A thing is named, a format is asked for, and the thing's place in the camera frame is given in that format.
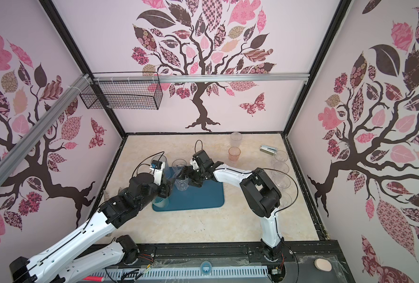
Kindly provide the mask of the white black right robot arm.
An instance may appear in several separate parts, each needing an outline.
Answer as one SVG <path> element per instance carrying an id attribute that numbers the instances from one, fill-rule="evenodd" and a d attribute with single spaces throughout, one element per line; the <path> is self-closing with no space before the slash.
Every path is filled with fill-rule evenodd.
<path id="1" fill-rule="evenodd" d="M 249 208 L 260 219 L 264 256 L 269 261 L 281 257 L 285 245 L 277 219 L 282 194 L 264 169 L 236 169 L 221 161 L 213 162 L 204 150 L 200 150 L 193 155 L 188 166 L 178 171 L 177 178 L 188 179 L 189 184 L 195 187 L 212 180 L 240 188 Z"/>

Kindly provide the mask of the dark teal plastic tray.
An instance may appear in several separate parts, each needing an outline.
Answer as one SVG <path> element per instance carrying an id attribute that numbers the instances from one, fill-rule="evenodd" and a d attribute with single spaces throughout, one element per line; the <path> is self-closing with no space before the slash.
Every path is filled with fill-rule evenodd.
<path id="1" fill-rule="evenodd" d="M 169 198 L 169 205 L 155 212 L 190 211 L 220 208 L 225 203 L 222 183 L 207 180 L 202 187 L 189 186 L 186 191 L 179 191 L 174 183 Z"/>

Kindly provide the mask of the green translucent cup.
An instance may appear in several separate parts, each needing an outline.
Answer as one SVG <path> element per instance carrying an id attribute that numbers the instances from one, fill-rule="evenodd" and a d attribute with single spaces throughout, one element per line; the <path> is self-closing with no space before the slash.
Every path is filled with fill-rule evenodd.
<path id="1" fill-rule="evenodd" d="M 152 207 L 155 210 L 162 210 L 167 208 L 169 205 L 169 198 L 157 197 L 152 201 Z"/>

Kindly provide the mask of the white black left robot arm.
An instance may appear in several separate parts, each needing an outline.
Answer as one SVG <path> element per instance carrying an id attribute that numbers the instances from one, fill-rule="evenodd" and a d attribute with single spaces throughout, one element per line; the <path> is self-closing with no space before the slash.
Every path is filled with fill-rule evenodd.
<path id="1" fill-rule="evenodd" d="M 99 239 L 133 219 L 155 198 L 170 196 L 173 181 L 166 176 L 168 165 L 154 160 L 149 173 L 130 178 L 128 187 L 99 206 L 93 216 L 55 245 L 31 257 L 19 257 L 10 264 L 15 283 L 71 283 L 98 269 L 122 263 L 134 264 L 140 255 L 128 235 L 82 257 Z"/>

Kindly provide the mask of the tall blue translucent cup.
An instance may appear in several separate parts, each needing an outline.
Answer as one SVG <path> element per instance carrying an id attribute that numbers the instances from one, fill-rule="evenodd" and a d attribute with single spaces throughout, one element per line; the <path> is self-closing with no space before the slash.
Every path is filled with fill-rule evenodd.
<path id="1" fill-rule="evenodd" d="M 163 165 L 164 165 L 164 167 L 166 168 L 166 169 L 168 169 L 169 168 L 169 164 L 168 164 L 168 159 L 167 159 L 167 157 L 163 154 L 163 153 L 161 153 L 161 154 L 156 154 L 152 159 L 151 159 L 151 163 L 158 163 L 158 162 L 161 162 Z"/>

